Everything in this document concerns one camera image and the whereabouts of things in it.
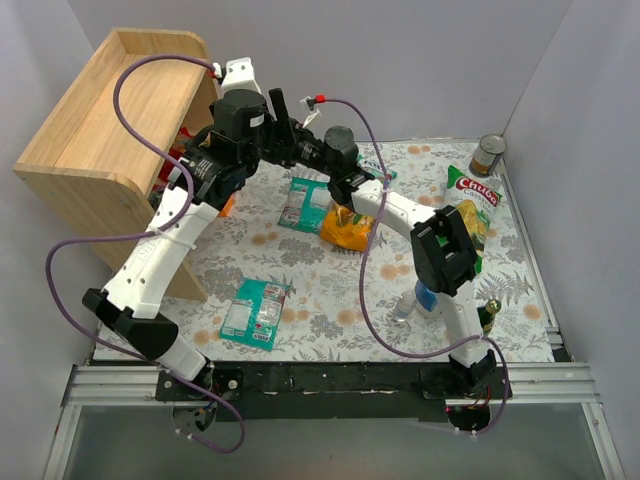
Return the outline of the small orange candy bag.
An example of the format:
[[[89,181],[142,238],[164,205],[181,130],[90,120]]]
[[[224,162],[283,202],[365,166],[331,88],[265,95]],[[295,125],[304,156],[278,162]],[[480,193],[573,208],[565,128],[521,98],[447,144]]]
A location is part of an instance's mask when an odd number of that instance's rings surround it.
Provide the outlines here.
[[[234,204],[235,204],[235,195],[232,194],[229,197],[229,199],[226,201],[224,206],[221,208],[221,210],[219,211],[218,216],[221,218],[229,217],[231,215],[231,211],[233,209]]]

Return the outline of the red Lot 100 fruit gummy bag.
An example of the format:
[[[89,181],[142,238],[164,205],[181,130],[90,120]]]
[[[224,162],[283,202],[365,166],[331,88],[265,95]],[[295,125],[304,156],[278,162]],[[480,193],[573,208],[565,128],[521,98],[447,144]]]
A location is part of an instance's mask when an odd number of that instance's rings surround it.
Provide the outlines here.
[[[173,165],[170,162],[165,161],[163,166],[154,180],[151,192],[148,195],[148,200],[151,207],[156,210],[161,202],[163,192],[168,184],[168,176],[173,170]]]

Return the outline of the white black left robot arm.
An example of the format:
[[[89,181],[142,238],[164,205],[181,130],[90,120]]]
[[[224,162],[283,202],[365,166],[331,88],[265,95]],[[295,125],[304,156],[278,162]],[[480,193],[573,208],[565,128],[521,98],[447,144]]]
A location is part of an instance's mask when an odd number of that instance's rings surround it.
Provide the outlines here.
[[[209,359],[160,312],[176,271],[201,233],[260,161],[292,167],[299,160],[300,124],[281,89],[267,96],[231,90],[210,106],[212,125],[188,143],[168,178],[155,215],[118,272],[83,305],[141,358],[201,389],[210,389]]]

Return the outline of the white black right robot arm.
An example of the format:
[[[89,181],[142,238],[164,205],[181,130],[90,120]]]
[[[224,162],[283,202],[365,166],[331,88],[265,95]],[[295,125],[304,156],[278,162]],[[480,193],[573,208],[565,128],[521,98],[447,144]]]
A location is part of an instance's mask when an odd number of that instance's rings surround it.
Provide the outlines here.
[[[365,323],[386,350],[405,358],[426,360],[448,354],[454,376],[468,392],[484,390],[496,369],[496,359],[483,338],[473,300],[477,253],[460,212],[452,207],[427,207],[391,191],[383,180],[363,170],[351,129],[330,128],[322,141],[302,124],[290,119],[295,150],[291,161],[329,177],[328,190],[335,203],[370,216],[374,228],[383,224],[411,243],[418,280],[436,296],[436,306],[451,335],[450,345],[439,351],[403,352],[375,331],[366,309],[364,279],[367,253],[361,260],[359,300]]]

